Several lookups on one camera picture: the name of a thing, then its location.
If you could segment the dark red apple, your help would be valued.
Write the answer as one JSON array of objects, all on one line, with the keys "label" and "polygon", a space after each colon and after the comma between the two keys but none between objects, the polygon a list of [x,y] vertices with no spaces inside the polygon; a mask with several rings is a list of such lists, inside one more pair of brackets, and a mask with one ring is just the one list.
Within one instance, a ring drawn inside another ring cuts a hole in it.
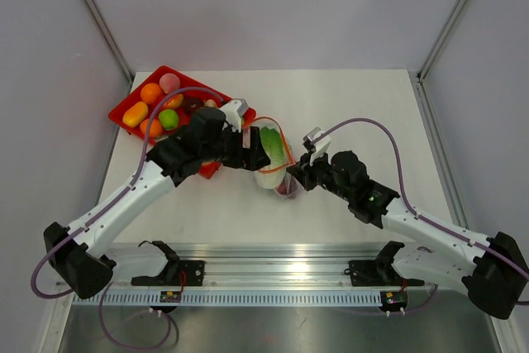
[{"label": "dark red apple", "polygon": [[298,182],[291,176],[286,175],[274,191],[281,199],[295,199],[298,194]]}]

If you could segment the clear zip bag orange zipper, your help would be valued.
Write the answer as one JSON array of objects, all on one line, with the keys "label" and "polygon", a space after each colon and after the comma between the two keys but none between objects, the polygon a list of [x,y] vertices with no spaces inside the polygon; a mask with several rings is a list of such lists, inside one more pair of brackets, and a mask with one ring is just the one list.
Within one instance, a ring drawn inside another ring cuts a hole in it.
[{"label": "clear zip bag orange zipper", "polygon": [[293,151],[282,127],[269,116],[254,119],[244,131],[244,142],[250,142],[250,128],[257,127],[270,164],[253,173],[257,185],[279,199],[293,200],[298,195],[298,182],[287,172],[294,165]]}]

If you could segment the green lettuce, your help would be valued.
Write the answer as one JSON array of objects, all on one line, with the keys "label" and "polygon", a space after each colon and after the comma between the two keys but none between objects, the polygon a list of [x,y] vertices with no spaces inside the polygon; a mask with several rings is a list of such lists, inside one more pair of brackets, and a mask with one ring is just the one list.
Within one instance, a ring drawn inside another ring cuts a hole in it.
[{"label": "green lettuce", "polygon": [[255,172],[255,181],[261,188],[275,189],[281,184],[286,174],[287,156],[284,152],[282,138],[278,130],[267,126],[260,128],[260,138],[271,164]]}]

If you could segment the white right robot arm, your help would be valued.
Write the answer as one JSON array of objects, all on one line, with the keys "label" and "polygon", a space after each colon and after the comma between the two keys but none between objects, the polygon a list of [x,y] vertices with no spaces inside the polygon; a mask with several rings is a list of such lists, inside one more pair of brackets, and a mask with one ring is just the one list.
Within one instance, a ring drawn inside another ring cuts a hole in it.
[{"label": "white right robot arm", "polygon": [[354,286],[436,284],[466,296],[497,319],[509,319],[527,285],[528,266],[509,235],[490,237],[430,219],[396,191],[379,184],[351,151],[313,159],[305,154],[287,168],[305,190],[322,188],[348,204],[361,222],[409,238],[390,241],[377,256],[351,261]]}]

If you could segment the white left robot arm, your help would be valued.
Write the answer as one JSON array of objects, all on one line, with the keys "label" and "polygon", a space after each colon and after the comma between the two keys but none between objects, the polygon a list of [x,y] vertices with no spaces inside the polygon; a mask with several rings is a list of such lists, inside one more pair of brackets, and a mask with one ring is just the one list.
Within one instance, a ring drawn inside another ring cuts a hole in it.
[{"label": "white left robot arm", "polygon": [[69,290],[91,298],[110,283],[117,267],[106,251],[115,239],[158,198],[198,174],[206,162],[257,171],[269,165],[258,128],[243,139],[241,99],[197,110],[190,122],[144,150],[133,175],[111,196],[68,226],[57,222],[44,231],[49,263]]}]

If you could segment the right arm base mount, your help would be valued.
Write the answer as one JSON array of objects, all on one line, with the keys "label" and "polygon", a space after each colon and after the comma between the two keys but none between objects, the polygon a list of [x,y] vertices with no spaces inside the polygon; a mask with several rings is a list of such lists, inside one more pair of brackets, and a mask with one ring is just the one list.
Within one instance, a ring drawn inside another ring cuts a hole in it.
[{"label": "right arm base mount", "polygon": [[404,279],[390,265],[375,260],[350,260],[343,274],[354,287],[422,287],[420,279]]}]

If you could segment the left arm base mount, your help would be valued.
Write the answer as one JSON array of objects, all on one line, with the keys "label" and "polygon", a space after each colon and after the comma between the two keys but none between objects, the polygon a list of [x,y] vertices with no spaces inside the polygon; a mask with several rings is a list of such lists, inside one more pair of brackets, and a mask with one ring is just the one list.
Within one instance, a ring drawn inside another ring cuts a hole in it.
[{"label": "left arm base mount", "polygon": [[145,287],[200,287],[203,285],[205,262],[203,260],[180,260],[169,262],[156,276],[136,276],[133,286]]}]

